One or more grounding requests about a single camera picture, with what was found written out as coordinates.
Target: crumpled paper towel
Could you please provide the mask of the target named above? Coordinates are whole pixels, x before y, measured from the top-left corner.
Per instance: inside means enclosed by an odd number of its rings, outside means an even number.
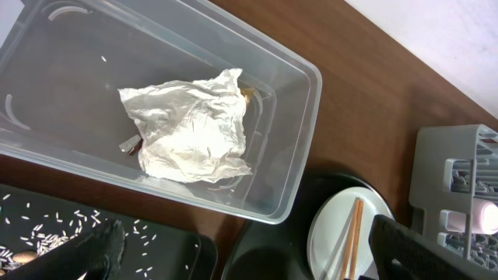
[[[139,163],[148,175],[181,183],[251,174],[240,156],[246,101],[237,87],[242,69],[194,82],[119,89],[143,138]]]

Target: gray dish rack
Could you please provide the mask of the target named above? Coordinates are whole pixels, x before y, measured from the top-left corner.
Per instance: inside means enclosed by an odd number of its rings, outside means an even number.
[[[482,124],[420,129],[409,194],[412,229],[498,272],[498,234],[472,233],[474,198],[498,203],[498,133]],[[466,215],[464,233],[448,230],[451,211]]]

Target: wooden table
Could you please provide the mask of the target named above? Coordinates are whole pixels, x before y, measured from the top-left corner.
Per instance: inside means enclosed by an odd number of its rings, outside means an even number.
[[[498,130],[497,119],[343,1],[213,1],[320,69],[324,86],[307,167],[360,175],[405,225],[417,131],[456,124]],[[244,224],[17,159],[0,160],[4,183],[210,236],[219,246],[220,267]]]

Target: white plate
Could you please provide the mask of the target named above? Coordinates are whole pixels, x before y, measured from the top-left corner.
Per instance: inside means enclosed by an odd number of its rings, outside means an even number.
[[[315,279],[339,279],[344,256],[345,242],[356,198],[364,201],[355,279],[365,275],[374,262],[368,244],[368,236],[374,216],[386,215],[392,219],[391,211],[381,196],[365,187],[350,187],[328,199],[318,210],[311,223],[307,242],[307,257]]]

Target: wooden chopsticks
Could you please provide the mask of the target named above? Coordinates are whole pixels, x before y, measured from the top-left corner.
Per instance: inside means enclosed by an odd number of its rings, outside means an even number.
[[[354,280],[356,270],[356,257],[358,254],[359,231],[361,228],[361,218],[363,216],[363,200],[356,198],[355,209],[352,214],[351,226],[349,227],[348,240],[345,245],[344,260],[342,261],[341,278],[345,278],[345,272],[348,268],[349,255],[352,249],[351,265],[349,266],[349,279]]]

